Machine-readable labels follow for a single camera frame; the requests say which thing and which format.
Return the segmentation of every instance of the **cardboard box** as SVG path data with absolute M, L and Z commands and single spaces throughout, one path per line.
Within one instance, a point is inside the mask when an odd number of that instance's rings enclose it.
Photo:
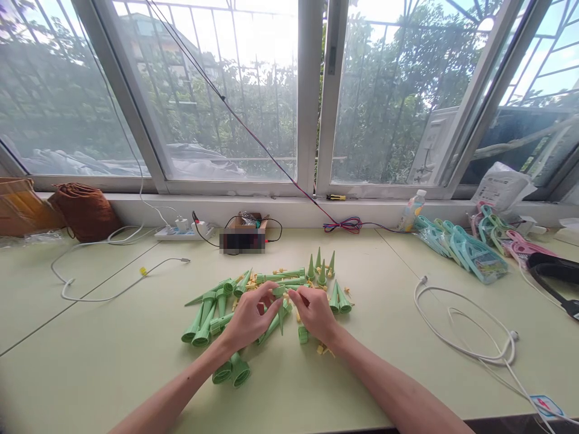
M 0 236 L 24 236 L 60 229 L 65 222 L 41 200 L 27 178 L 0 178 Z

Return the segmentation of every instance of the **brown cloth bag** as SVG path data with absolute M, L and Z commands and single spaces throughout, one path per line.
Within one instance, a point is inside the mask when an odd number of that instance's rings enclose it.
M 103 192 L 88 185 L 58 184 L 48 202 L 80 242 L 101 241 L 122 226 Z

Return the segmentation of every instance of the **sticker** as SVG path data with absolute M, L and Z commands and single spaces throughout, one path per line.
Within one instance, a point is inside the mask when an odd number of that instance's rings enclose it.
M 551 398 L 545 395 L 531 395 L 531 399 L 535 403 L 537 409 L 541 412 L 543 416 L 547 419 L 557 419 L 557 416 L 549 413 L 543 408 L 549 409 L 550 411 L 554 412 L 559 416 L 566 416 L 565 412 L 560 409 L 560 407 L 553 402 Z

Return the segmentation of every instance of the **plastic bottle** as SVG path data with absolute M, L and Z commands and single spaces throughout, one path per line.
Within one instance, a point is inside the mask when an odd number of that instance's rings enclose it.
M 414 220 L 416 219 L 416 216 L 420 215 L 420 211 L 426 201 L 424 198 L 425 195 L 426 190 L 418 190 L 416 196 L 408 201 L 408 205 L 404 208 L 404 212 L 400 218 L 400 223 L 398 223 L 399 231 L 410 232 L 412 230 Z

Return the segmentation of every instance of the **desk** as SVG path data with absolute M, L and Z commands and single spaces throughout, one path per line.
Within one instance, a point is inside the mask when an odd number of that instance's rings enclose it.
M 523 384 L 579 416 L 573 399 L 577 384 L 567 376 L 575 370 L 579 348 L 566 344 L 576 340 L 577 325 L 520 276 L 512 273 L 484 286 L 414 236 L 302 229 L 285 230 L 282 240 L 268 244 L 261 256 L 224 256 L 206 243 L 162 242 L 127 265 L 91 296 L 113 295 L 139 277 L 141 266 L 151 268 L 167 257 L 192 259 L 188 265 L 168 262 L 112 302 L 75 304 L 0 357 L 0 411 L 8 432 L 106 432 L 200 354 L 180 342 L 198 309 L 183 304 L 252 266 L 263 272 L 304 266 L 319 245 L 328 260 L 336 250 L 337 279 L 352 288 L 356 303 L 350 315 L 338 320 L 463 419 L 532 409 L 428 330 L 413 301 L 418 275 L 429 274 L 433 285 L 465 291 L 517 330 L 521 341 L 515 371 Z M 422 305 L 429 315 L 444 311 L 426 295 Z M 539 326 L 540 316 L 546 325 Z M 469 337 L 472 342 L 476 349 L 484 345 Z M 313 339 L 299 345 L 292 316 L 284 336 L 275 333 L 263 346 L 246 349 L 250 380 L 239 389 L 208 381 L 179 418 L 176 432 L 289 434 L 391 426 L 347 367 L 329 353 L 319 356 L 315 347 Z M 562 356 L 553 362 L 550 354 Z
M 77 241 L 67 237 L 62 244 L 0 249 L 0 356 L 73 304 L 60 298 L 62 283 L 50 264 L 75 244 Z M 94 245 L 76 249 L 59 261 L 57 270 L 64 277 L 77 278 L 69 294 L 80 298 L 155 244 L 151 235 L 122 248 Z

